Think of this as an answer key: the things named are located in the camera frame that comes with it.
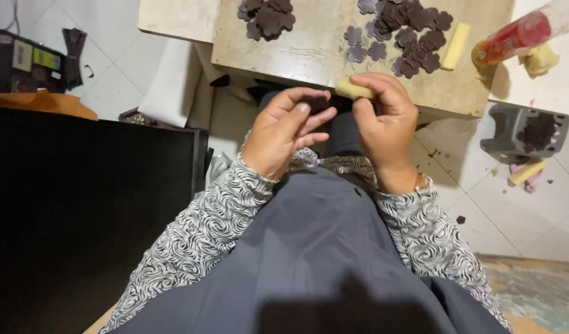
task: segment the gray plastic stool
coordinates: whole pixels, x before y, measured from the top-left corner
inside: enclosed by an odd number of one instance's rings
[[[548,113],[555,116],[557,130],[552,136],[551,143],[542,151],[527,153],[525,144],[517,138],[517,134],[526,127],[529,117],[537,117],[539,113]],[[502,153],[525,155],[530,157],[551,157],[560,152],[569,130],[569,116],[523,106],[500,103],[489,110],[489,115],[495,119],[495,137],[481,140],[481,148],[487,153]]]

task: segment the pile of leather pieces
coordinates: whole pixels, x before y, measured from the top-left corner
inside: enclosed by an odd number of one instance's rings
[[[295,16],[290,0],[243,0],[237,17],[248,23],[247,37],[273,41],[283,30],[293,30]]]
[[[374,61],[386,57],[385,45],[381,42],[395,36],[394,47],[402,51],[392,65],[396,76],[411,79],[419,73],[420,68],[432,73],[441,67],[439,55],[436,54],[445,45],[444,32],[451,28],[453,17],[447,12],[439,12],[437,8],[423,8],[419,0],[359,0],[361,14],[375,14],[376,18],[365,26],[367,36],[376,38],[369,49],[363,49],[362,29],[349,27],[344,38],[351,46],[347,51],[349,61],[363,62],[367,55]]]

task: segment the patterned sleeve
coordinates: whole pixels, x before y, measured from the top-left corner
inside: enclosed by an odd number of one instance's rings
[[[511,332],[481,262],[461,240],[456,223],[437,204],[437,189],[428,181],[428,189],[412,194],[379,194],[379,209],[402,262],[418,276],[442,277],[459,284]]]
[[[132,319],[161,292],[204,278],[235,247],[276,182],[260,177],[241,160],[179,213],[131,273],[107,333]]]

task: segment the plastic bottle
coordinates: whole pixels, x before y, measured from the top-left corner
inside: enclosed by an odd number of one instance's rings
[[[472,60],[480,66],[499,64],[568,32],[569,0],[553,0],[479,42]]]

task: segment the fingernail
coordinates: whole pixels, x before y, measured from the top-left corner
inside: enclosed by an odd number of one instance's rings
[[[301,102],[297,105],[297,108],[302,113],[309,113],[311,111],[311,106],[307,102]]]

